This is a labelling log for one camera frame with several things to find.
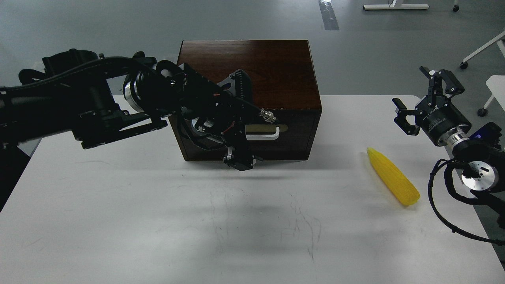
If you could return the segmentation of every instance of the dark wooden box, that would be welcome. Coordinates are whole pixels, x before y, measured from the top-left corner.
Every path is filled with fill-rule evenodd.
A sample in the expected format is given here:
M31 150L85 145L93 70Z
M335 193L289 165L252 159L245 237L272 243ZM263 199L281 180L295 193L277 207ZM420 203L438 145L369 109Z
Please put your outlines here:
M287 125L276 140L250 141L253 153L265 160L309 158L322 107L307 40L185 40L177 61L182 63L214 83L243 69L252 80L254 104ZM170 123L186 161L223 159L226 149L202 150L179 136L174 117Z

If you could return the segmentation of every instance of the yellow corn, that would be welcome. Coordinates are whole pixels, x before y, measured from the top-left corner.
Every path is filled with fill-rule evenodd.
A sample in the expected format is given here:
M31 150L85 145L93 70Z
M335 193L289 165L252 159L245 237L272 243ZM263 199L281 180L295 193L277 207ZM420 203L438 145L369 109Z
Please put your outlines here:
M419 191L386 156L370 147L367 153L375 171L398 201L405 206L417 202Z

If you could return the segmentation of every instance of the black robotic arm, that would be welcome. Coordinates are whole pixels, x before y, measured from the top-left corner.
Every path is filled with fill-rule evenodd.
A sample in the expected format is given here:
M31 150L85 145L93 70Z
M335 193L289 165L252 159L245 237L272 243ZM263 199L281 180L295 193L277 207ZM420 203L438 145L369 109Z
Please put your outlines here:
M126 58L72 49L42 61L45 73L25 69L19 73L22 86L0 87L0 149L65 131L89 149L161 129L168 125L163 118L176 115L182 137L206 150L228 148L224 162L247 170L258 157L250 151L245 126L256 119L276 121L252 103L243 70L215 84L187 64L157 62L143 52ZM120 109L107 83L124 75L123 94L135 114ZM130 127L145 120L150 122Z

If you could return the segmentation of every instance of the white table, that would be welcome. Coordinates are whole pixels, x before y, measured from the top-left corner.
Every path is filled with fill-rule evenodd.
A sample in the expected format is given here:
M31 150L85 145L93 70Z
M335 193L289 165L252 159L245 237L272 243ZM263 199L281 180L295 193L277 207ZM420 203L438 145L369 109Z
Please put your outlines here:
M245 172L183 161L170 129L91 150L71 133L44 138L0 214L0 282L503 283L492 246L431 211L444 148L405 135L389 96L321 98L308 161ZM395 199L366 147L406 174L417 204ZM485 235L442 185L442 214Z

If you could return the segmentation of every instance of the metal handle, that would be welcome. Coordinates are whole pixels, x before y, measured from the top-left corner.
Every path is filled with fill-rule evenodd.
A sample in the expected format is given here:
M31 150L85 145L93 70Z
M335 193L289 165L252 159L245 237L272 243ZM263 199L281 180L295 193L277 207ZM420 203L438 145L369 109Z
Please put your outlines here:
M272 141L279 138L279 126L275 127L275 134L247 134L245 137L248 141Z

